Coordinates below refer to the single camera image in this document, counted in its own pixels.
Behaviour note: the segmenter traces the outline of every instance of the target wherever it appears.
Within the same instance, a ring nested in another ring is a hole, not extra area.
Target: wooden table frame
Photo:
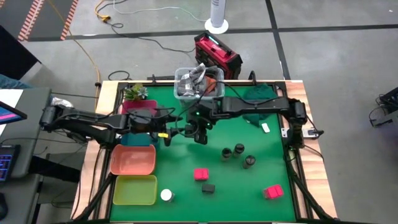
[[[159,80],[156,81],[156,84],[170,84],[173,83],[173,80]],[[226,80],[228,83],[242,83],[242,84],[250,84],[251,80]],[[289,98],[295,98],[305,103],[307,109],[307,115],[310,119],[312,119],[310,105],[308,103],[307,95],[305,92],[303,81],[301,80],[258,80],[257,82],[262,83],[277,83],[278,86],[281,86],[280,90],[278,90],[279,95],[283,95],[283,90],[285,89],[285,93]],[[98,104],[96,108],[96,113],[100,114],[108,114],[114,110],[116,95],[118,92],[119,83],[143,83],[143,84],[151,84],[152,81],[147,80],[134,80],[134,81],[104,81],[101,93],[99,95]],[[312,125],[310,122],[304,126],[304,128],[311,128]],[[316,149],[320,152],[320,147],[317,140],[305,140],[305,144]],[[96,158],[98,156],[98,163],[95,167]],[[91,141],[88,143],[85,160],[83,163],[83,167],[81,170],[81,192],[80,199],[78,199],[78,192],[76,192],[75,203],[73,205],[72,211],[76,210],[76,214],[74,217],[79,216],[79,214],[83,211],[83,209],[88,205],[90,201],[90,193],[91,198],[93,198],[94,194],[98,190],[98,184],[100,182],[100,175],[103,168],[104,163],[105,150],[100,149],[99,144],[96,141]],[[311,151],[301,150],[298,153],[297,158],[294,160],[294,168],[299,173],[300,177],[305,177],[305,183],[307,185],[307,189],[311,192],[315,200],[321,205],[329,215],[332,217],[337,217],[335,205],[333,203],[333,199],[331,196],[328,178],[326,176],[325,166],[323,164],[322,159],[314,154]],[[103,172],[105,175],[109,173],[109,170]],[[295,186],[295,190],[292,189],[293,192],[297,194],[297,202],[298,209],[301,218],[311,218],[312,212],[306,206],[306,202],[301,194],[300,190]],[[99,215],[98,218],[105,218],[106,208],[108,203],[108,195],[109,188],[103,195],[101,205],[98,209]]]

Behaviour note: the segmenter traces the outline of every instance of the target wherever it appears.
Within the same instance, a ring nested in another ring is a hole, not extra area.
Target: red cube
[[[279,197],[283,196],[284,191],[282,190],[282,187],[279,184],[277,184],[277,185],[266,188],[263,191],[263,194],[266,199],[275,199],[275,198],[279,198]]]
[[[193,178],[195,180],[209,179],[209,170],[206,168],[197,168],[193,170]]]

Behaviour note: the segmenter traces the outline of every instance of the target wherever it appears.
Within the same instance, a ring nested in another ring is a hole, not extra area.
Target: computer screen
[[[23,112],[0,101],[0,124],[16,122],[26,118],[27,116]]]

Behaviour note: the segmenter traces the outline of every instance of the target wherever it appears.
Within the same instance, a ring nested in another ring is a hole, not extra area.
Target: dark green cloth
[[[278,95],[271,87],[265,84],[256,85],[244,92],[243,99],[245,100],[269,100],[277,98]],[[245,114],[243,119],[249,121],[251,124],[259,127],[260,121],[266,119],[270,114]]]

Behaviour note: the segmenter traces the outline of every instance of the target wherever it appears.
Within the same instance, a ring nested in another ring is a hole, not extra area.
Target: red tray
[[[114,175],[149,175],[155,169],[156,150],[150,146],[122,146],[112,152],[111,173]]]
[[[132,109],[149,109],[150,112],[155,115],[157,110],[156,100],[139,100],[139,101],[124,101],[122,106],[122,114],[126,114],[127,110]]]

